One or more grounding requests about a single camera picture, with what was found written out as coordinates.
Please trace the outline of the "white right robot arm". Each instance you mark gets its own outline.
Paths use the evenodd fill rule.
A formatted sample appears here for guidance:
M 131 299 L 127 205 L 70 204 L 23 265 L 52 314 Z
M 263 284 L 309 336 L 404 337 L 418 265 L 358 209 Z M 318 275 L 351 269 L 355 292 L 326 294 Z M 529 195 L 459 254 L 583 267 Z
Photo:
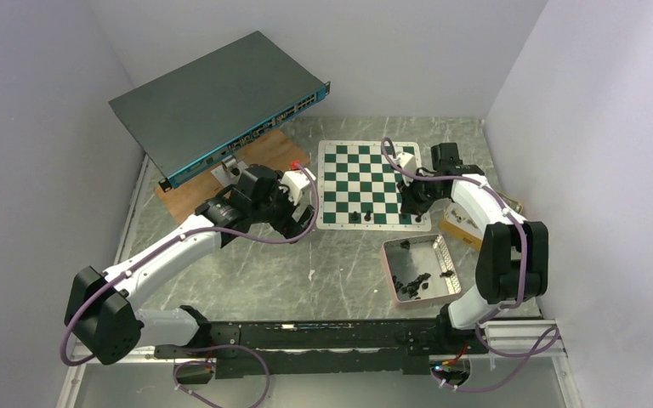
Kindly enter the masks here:
M 545 293 L 548 229 L 510 208 L 481 168 L 461 160 L 456 144 L 433 146 L 431 158 L 432 169 L 423 170 L 410 153 L 389 156 L 402 176 L 401 213 L 420 217 L 437 201 L 449 199 L 482 234 L 474 286 L 447 306 L 449 320 L 434 330 L 438 348 L 454 353 L 467 342 L 466 329 Z

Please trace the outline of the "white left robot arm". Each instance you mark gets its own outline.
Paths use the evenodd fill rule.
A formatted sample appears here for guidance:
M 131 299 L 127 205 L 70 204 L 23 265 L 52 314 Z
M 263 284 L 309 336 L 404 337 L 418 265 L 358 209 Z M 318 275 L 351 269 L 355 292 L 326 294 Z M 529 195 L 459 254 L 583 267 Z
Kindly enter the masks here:
M 195 308 L 148 310 L 144 303 L 157 289 L 194 262 L 226 247 L 237 237 L 260 241 L 250 234 L 255 224 L 267 224 L 281 235 L 277 244 L 292 244 L 314 227 L 318 205 L 298 210 L 302 197 L 319 197 L 314 174 L 299 163 L 289 171 L 251 165 L 231 184 L 204 201 L 169 234 L 144 251 L 98 271 L 80 270 L 71 286 L 65 312 L 67 336 L 75 336 L 90 351 L 80 360 L 69 357 L 64 339 L 60 357 L 68 366 L 96 359 L 111 365 L 133 349 L 171 345 L 197 357 L 213 343 L 211 322 Z

